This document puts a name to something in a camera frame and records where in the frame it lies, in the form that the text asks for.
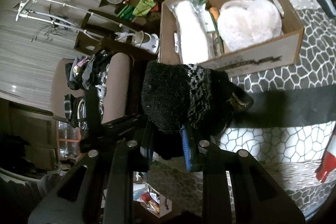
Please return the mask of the black NY baseball cap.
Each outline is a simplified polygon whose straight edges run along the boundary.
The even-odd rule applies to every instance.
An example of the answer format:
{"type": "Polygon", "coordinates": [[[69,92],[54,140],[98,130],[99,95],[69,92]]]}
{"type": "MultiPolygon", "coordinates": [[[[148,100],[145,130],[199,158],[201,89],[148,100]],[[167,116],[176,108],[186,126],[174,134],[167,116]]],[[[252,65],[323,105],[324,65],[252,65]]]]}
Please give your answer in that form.
{"type": "Polygon", "coordinates": [[[241,87],[230,84],[230,98],[227,100],[235,111],[241,112],[248,110],[254,103],[253,98],[241,87]]]}

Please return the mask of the white furry slipper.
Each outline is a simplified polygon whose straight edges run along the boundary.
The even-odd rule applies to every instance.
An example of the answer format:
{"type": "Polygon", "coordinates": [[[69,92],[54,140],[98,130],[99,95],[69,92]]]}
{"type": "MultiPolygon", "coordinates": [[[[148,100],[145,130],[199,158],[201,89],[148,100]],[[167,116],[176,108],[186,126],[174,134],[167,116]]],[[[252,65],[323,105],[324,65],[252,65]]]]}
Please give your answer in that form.
{"type": "Polygon", "coordinates": [[[268,0],[231,0],[222,5],[218,33],[234,52],[282,35],[277,7],[268,0]]]}

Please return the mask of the red white bottle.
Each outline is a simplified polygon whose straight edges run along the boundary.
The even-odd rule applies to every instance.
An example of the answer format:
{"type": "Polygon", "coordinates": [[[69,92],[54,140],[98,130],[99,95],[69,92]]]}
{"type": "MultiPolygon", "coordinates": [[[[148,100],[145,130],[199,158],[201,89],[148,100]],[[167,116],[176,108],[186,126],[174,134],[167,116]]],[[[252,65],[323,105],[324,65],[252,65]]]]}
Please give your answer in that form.
{"type": "Polygon", "coordinates": [[[319,168],[317,169],[317,173],[316,173],[316,179],[321,183],[324,183],[327,179],[327,176],[333,170],[335,170],[335,155],[336,155],[335,142],[336,142],[336,136],[335,136],[335,128],[334,128],[332,131],[330,140],[325,149],[325,152],[323,154],[321,164],[319,168]]]}

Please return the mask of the orange printed cloth bag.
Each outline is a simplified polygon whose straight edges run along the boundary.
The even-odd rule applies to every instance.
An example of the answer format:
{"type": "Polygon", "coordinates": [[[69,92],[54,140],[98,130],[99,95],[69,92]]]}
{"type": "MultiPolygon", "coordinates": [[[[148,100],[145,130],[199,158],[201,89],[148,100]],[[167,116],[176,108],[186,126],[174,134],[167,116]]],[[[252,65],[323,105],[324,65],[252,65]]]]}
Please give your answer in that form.
{"type": "Polygon", "coordinates": [[[214,20],[217,21],[220,15],[220,12],[218,11],[218,9],[215,7],[210,7],[209,11],[211,15],[213,16],[214,20]]]}

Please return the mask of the grey patterned table mat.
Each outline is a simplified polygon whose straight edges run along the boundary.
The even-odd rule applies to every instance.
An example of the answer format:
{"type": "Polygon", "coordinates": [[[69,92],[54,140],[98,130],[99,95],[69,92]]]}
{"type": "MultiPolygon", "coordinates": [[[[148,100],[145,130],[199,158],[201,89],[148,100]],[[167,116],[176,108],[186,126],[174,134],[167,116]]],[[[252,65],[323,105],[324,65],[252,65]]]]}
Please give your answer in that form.
{"type": "Polygon", "coordinates": [[[232,79],[253,96],[276,95],[297,106],[301,114],[293,127],[230,127],[214,142],[224,150],[250,152],[303,212],[313,218],[335,187],[335,174],[319,182],[315,170],[335,127],[332,111],[314,114],[303,103],[320,96],[335,97],[335,20],[317,0],[290,0],[305,25],[299,57],[294,65],[232,79]]]}

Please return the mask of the brown cardboard box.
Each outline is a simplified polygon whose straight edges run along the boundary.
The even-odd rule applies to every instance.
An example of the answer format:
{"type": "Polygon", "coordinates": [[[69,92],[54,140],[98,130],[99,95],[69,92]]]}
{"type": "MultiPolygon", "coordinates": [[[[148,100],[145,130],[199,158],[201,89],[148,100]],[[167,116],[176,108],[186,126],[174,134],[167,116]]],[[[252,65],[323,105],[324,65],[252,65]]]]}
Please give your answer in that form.
{"type": "Polygon", "coordinates": [[[165,0],[159,61],[235,77],[294,64],[302,38],[289,0],[165,0]]]}

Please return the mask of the green shopping bag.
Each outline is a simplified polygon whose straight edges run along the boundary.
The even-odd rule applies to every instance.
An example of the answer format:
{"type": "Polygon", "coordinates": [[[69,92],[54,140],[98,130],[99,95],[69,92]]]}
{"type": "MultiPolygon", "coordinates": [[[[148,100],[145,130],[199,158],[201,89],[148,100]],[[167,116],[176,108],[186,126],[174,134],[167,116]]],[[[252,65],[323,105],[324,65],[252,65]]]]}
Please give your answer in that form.
{"type": "Polygon", "coordinates": [[[140,0],[133,10],[133,15],[136,17],[146,16],[155,6],[155,0],[140,0]]]}

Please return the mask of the clear green-edged plastic bag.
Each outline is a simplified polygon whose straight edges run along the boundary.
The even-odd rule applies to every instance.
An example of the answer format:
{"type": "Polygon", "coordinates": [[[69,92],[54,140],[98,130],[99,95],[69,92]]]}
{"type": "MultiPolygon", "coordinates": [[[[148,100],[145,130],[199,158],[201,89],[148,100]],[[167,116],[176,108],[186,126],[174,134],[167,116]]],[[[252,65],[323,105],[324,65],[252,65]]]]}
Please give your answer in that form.
{"type": "Polygon", "coordinates": [[[183,0],[168,6],[176,19],[175,51],[183,64],[200,64],[220,57],[224,44],[208,0],[183,0]]]}

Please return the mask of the white drying rack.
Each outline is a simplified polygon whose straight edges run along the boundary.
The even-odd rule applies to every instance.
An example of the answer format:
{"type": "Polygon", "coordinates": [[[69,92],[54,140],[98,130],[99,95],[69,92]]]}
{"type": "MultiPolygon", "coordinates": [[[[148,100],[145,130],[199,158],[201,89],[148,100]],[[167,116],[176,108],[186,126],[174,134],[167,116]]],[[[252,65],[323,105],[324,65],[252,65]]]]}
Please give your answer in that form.
{"type": "Polygon", "coordinates": [[[116,24],[118,27],[123,27],[122,23],[116,22],[113,19],[109,19],[107,16],[99,15],[98,12],[89,11],[86,9],[82,9],[80,7],[69,5],[66,2],[59,2],[56,0],[26,0],[25,2],[19,2],[15,7],[14,11],[17,13],[15,16],[15,21],[17,22],[19,19],[31,19],[36,20],[42,23],[48,24],[50,27],[62,27],[67,30],[76,31],[77,33],[82,33],[88,36],[91,39],[99,41],[103,38],[102,35],[95,34],[93,31],[89,31],[85,27],[81,27],[80,24],[72,22],[70,19],[67,19],[65,15],[56,15],[52,13],[52,5],[56,5],[61,8],[75,10],[77,12],[82,12],[85,15],[94,16],[96,18],[111,22],[116,24]],[[47,12],[41,12],[34,10],[32,6],[37,4],[38,2],[46,2],[49,4],[50,10],[47,12]]]}

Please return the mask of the white garment steamer base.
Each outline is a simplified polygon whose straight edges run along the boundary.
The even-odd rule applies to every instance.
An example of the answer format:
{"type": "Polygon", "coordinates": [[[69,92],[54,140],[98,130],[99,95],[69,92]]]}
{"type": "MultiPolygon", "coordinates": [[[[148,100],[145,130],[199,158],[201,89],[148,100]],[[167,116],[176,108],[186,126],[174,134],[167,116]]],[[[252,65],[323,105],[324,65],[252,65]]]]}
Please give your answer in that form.
{"type": "Polygon", "coordinates": [[[148,34],[143,31],[126,33],[116,32],[116,41],[129,44],[145,50],[153,55],[159,51],[159,37],[156,34],[148,34]]]}

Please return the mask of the white item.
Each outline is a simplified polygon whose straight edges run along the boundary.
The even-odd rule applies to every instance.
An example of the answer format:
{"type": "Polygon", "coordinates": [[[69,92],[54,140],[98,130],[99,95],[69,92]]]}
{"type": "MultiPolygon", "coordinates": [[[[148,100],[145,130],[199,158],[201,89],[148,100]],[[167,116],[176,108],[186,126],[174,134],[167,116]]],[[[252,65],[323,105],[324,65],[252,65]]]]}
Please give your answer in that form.
{"type": "Polygon", "coordinates": [[[200,64],[215,57],[214,24],[204,2],[184,0],[172,5],[177,20],[179,55],[183,64],[200,64]]]}

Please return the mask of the black knit beanie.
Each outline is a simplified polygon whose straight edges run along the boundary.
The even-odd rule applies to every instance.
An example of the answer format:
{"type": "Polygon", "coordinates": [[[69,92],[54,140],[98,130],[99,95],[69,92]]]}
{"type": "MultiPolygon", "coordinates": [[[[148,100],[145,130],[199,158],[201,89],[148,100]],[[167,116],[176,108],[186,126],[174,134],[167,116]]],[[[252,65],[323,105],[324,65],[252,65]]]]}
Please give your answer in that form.
{"type": "Polygon", "coordinates": [[[146,115],[162,131],[175,132],[185,126],[199,135],[218,135],[232,114],[233,91],[225,72],[151,61],[141,100],[146,115]]]}

